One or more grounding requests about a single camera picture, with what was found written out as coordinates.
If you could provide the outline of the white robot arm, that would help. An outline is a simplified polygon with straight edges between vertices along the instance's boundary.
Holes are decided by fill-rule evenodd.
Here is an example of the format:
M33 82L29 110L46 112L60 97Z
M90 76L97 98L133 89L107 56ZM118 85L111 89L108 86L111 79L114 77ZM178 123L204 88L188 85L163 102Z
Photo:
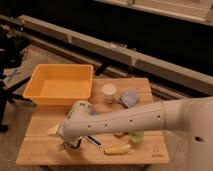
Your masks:
M105 114L94 114L91 103L77 101L47 134L73 144L88 135L173 129L189 134L187 171L213 171L213 97L158 101Z

